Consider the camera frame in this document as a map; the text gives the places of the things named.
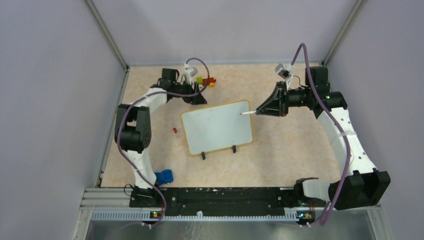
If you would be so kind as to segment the red white marker pen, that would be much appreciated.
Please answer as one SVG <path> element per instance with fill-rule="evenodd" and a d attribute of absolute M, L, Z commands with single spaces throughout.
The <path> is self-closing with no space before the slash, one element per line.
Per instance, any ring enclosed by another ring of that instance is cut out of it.
<path fill-rule="evenodd" d="M 252 114 L 256 114 L 256 111 L 247 111 L 247 112 L 240 113 L 240 115 L 252 115 Z"/>

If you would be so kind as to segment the white whiteboard yellow edge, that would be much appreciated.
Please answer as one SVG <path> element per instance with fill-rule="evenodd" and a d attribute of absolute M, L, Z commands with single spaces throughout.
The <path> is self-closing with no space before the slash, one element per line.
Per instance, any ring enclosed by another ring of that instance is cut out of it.
<path fill-rule="evenodd" d="M 251 110 L 247 99 L 185 111 L 181 121 L 192 156 L 232 149 L 253 142 Z"/>

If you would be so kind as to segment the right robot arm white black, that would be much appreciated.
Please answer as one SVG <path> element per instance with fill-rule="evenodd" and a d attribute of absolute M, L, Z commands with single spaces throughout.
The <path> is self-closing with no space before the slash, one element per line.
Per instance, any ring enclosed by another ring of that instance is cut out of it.
<path fill-rule="evenodd" d="M 255 110 L 259 116 L 285 117 L 291 107 L 307 107 L 325 130 L 340 167 L 340 180 L 316 177 L 298 179 L 293 200 L 307 206 L 313 199 L 330 202 L 336 210 L 375 206 L 387 190 L 391 178 L 380 171 L 365 153 L 350 120 L 348 104 L 339 91 L 331 91 L 328 69 L 315 66 L 305 71 L 305 85 L 291 89 L 295 67 L 279 64 L 275 68 L 282 81 Z"/>

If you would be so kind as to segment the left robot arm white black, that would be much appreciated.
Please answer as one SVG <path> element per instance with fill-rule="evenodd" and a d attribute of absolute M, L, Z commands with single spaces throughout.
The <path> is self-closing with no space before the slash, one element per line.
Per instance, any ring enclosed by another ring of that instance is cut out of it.
<path fill-rule="evenodd" d="M 205 105 L 201 91 L 208 86 L 193 80 L 198 73 L 195 67 L 184 66 L 181 81 L 179 71 L 163 68 L 161 77 L 146 94 L 131 104 L 120 104 L 116 111 L 114 140 L 120 152 L 133 168 L 135 186 L 145 189 L 141 200 L 149 207 L 160 202 L 160 193 L 153 186 L 157 177 L 153 171 L 148 147 L 152 140 L 151 114 L 173 98 L 181 98 L 191 105 Z"/>

